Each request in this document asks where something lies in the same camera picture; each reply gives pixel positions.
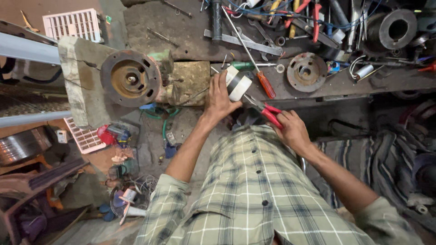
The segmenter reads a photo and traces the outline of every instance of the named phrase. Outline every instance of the blue wire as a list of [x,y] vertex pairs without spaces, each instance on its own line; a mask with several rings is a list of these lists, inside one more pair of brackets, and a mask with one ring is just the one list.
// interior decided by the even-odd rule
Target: blue wire
[[[279,8],[282,8],[284,5],[282,5],[282,6],[278,6],[276,9],[273,9],[273,10],[270,10],[270,11],[268,11],[268,12],[255,12],[255,11],[252,11],[253,9],[259,9],[259,8],[261,8],[261,7],[264,7],[264,6],[266,6],[266,4],[265,5],[262,5],[262,6],[260,6],[260,7],[257,7],[257,8],[253,8],[253,9],[250,9],[250,10],[248,10],[248,9],[243,9],[243,8],[240,8],[238,5],[236,5],[236,4],[234,4],[233,2],[231,2],[230,0],[227,0],[231,5],[233,5],[233,6],[235,6],[235,7],[237,7],[237,10],[241,10],[241,12],[242,13],[244,13],[244,12],[248,12],[248,13],[252,13],[252,14],[260,14],[260,15],[269,15],[269,16],[286,16],[287,14],[269,14],[269,12],[270,11],[274,11],[274,10],[277,10],[277,9],[279,9]],[[291,3],[293,0],[291,0],[291,1],[286,1],[286,4],[285,5],[287,5],[287,4],[289,4],[289,3]],[[378,8],[378,6],[380,5],[380,3],[382,2],[382,0],[379,0],[378,1],[378,3],[377,3],[377,6],[374,8],[374,10],[368,15],[368,17],[366,17],[364,20],[367,20],[376,10],[377,10],[377,8]],[[332,27],[335,27],[335,28],[339,28],[339,29],[346,29],[346,28],[349,28],[349,27],[353,27],[353,26],[356,26],[356,25],[358,25],[358,24],[360,24],[361,23],[361,21],[360,21],[360,18],[363,16],[363,14],[364,13],[362,13],[362,15],[358,18],[358,19],[356,19],[355,21],[352,21],[352,22],[350,22],[349,24],[347,24],[347,25],[343,25],[343,26],[337,26],[337,25],[333,25],[332,23],[328,23],[328,22],[325,22],[325,21],[321,21],[321,20],[318,20],[318,23],[323,23],[323,24],[328,24],[328,25],[330,25],[330,26],[332,26]]]

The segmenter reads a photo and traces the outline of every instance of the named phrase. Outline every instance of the green plaid shirt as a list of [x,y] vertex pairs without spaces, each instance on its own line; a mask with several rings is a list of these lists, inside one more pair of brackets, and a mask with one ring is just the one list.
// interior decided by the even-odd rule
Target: green plaid shirt
[[344,221],[267,126],[244,126],[212,149],[200,197],[188,214],[188,184],[162,174],[135,245],[421,244],[386,199]]

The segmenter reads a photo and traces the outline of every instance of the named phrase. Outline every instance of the workbench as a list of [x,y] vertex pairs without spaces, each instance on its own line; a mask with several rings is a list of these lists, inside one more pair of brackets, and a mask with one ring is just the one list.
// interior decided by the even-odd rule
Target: workbench
[[[124,0],[125,5],[131,5],[137,2],[138,1],[135,0]],[[171,0],[170,2],[186,12],[190,12],[192,19],[183,14],[176,15],[173,8],[160,1],[135,4],[124,11],[128,42],[133,50],[142,53],[150,53],[170,49],[175,61],[196,60],[211,61],[212,63],[217,62],[217,64],[212,64],[212,66],[219,71],[221,70],[221,62],[224,60],[226,54],[226,62],[249,61],[248,55],[242,46],[225,42],[213,44],[211,38],[203,36],[204,30],[211,30],[212,24],[211,9],[208,8],[200,12],[201,1]],[[232,21],[234,21],[235,26],[241,28],[243,34],[253,41],[258,43],[263,41],[262,35],[254,26],[248,24],[246,17],[243,16],[239,19],[232,18]],[[230,31],[232,27],[228,20],[225,19],[224,15],[222,24],[223,34],[231,35]],[[178,44],[179,47],[177,48],[155,37],[147,32],[147,27],[168,37]],[[273,40],[278,36],[285,36],[286,34],[286,31],[274,32],[272,29],[266,27],[264,27],[264,29]],[[296,36],[303,34],[305,34],[303,30],[299,28],[296,29]],[[287,68],[290,58],[297,54],[302,52],[313,52],[316,54],[319,48],[319,42],[313,44],[310,38],[288,40],[282,48],[286,54],[279,63]],[[251,50],[251,54],[255,60],[265,62],[261,59],[258,51]],[[268,57],[271,63],[276,63],[278,59],[277,56],[268,55]],[[295,90],[289,84],[286,77],[286,70],[283,73],[278,73],[275,66],[260,69],[264,71],[276,92],[274,100],[319,98],[339,95],[348,96],[436,87],[434,74],[418,72],[416,69],[392,69],[390,71],[392,74],[383,80],[377,81],[376,85],[370,84],[368,78],[354,83],[349,75],[348,69],[346,69],[329,76],[320,89],[312,93],[305,93]],[[247,92],[259,100],[269,100],[256,77],[253,79],[253,85]]]

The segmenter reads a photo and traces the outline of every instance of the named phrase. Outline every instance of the pliers handle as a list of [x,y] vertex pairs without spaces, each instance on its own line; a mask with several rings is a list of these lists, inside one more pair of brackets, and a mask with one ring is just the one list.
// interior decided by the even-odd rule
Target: pliers handle
[[313,8],[313,18],[315,19],[313,21],[313,43],[317,43],[318,41],[318,35],[320,33],[320,24],[318,23],[318,20],[320,19],[320,9],[322,8],[321,4],[316,3],[315,7]]
[[[301,12],[308,4],[310,3],[310,0],[303,0],[303,3],[294,11],[295,13]],[[293,18],[289,18],[285,21],[285,28],[289,28],[291,25]]]
[[268,120],[271,123],[273,123],[274,125],[276,125],[277,128],[282,130],[283,129],[282,124],[279,123],[279,121],[277,120],[276,115],[273,114],[273,113],[275,113],[275,114],[282,113],[282,110],[277,109],[277,108],[275,108],[273,106],[270,106],[267,103],[264,103],[264,104],[265,104],[265,106],[264,106],[263,110],[261,111],[262,115],[264,115],[266,118],[268,118]]

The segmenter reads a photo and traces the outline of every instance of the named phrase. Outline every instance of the shirt sleeve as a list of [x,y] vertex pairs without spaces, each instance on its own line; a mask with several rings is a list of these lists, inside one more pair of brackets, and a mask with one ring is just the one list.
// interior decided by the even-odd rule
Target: shirt sleeve
[[356,225],[376,244],[422,245],[421,238],[384,197],[379,197],[354,218]]
[[187,204],[185,192],[188,183],[162,174],[151,194],[144,223],[136,237],[135,245],[165,244],[184,217]]

